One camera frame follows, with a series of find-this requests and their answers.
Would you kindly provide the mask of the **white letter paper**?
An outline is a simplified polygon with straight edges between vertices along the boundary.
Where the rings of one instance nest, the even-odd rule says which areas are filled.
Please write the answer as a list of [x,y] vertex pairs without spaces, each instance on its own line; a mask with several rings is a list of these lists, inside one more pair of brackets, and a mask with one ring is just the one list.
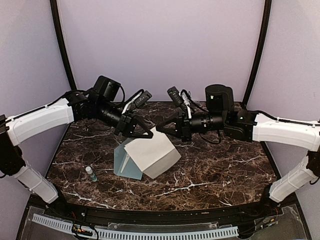
[[126,153],[125,156],[124,156],[124,159],[123,159],[121,170],[120,170],[121,173],[124,172],[124,170],[126,168],[126,165],[127,165],[129,160],[130,160],[130,155],[128,153]]

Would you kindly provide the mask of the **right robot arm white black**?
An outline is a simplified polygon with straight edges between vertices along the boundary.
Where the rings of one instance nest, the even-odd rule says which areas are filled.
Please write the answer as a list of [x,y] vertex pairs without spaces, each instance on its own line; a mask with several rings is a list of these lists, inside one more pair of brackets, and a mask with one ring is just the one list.
[[206,108],[192,113],[193,103],[186,90],[167,90],[182,112],[158,124],[158,132],[190,142],[193,134],[216,131],[218,135],[243,142],[275,142],[307,149],[307,155],[285,176],[266,188],[266,198],[255,205],[255,213],[266,217],[287,196],[306,183],[315,184],[320,178],[320,123],[274,117],[261,110],[235,110],[233,90],[222,84],[205,88]]

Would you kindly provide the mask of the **small glue stick bottle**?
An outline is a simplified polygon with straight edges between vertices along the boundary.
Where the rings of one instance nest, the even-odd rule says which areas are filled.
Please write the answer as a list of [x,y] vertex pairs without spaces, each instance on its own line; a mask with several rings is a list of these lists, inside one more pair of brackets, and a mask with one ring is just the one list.
[[87,166],[85,168],[85,171],[87,172],[87,174],[89,175],[90,179],[93,182],[96,182],[98,180],[96,174],[94,173],[94,171],[92,170],[92,168],[90,166]]

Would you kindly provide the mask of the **white paper sheet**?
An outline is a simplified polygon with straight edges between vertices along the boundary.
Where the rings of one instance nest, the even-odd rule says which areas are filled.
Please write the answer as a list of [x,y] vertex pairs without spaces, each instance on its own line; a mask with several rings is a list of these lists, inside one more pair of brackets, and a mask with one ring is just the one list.
[[176,164],[181,154],[166,136],[155,127],[150,139],[137,138],[124,147],[137,167],[151,179],[157,178]]

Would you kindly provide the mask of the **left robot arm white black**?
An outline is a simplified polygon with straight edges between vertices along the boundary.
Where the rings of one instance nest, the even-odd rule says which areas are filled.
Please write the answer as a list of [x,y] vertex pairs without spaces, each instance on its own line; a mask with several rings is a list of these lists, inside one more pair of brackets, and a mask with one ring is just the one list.
[[55,101],[25,113],[0,117],[0,171],[3,176],[17,179],[44,202],[60,218],[71,213],[63,195],[37,170],[23,159],[19,145],[25,140],[62,125],[81,120],[100,120],[114,128],[114,134],[130,139],[151,139],[153,133],[143,120],[133,113],[142,107],[152,95],[138,90],[128,100],[115,103],[122,85],[105,76],[99,76],[88,90],[71,90]]

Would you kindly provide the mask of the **light blue envelope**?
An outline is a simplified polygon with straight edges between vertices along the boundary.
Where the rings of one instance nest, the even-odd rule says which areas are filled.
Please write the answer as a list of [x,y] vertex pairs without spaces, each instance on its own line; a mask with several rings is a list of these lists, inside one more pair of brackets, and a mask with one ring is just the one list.
[[138,168],[136,163],[125,150],[125,146],[131,141],[132,139],[127,138],[114,149],[113,173],[120,177],[141,180],[143,177],[143,172]]

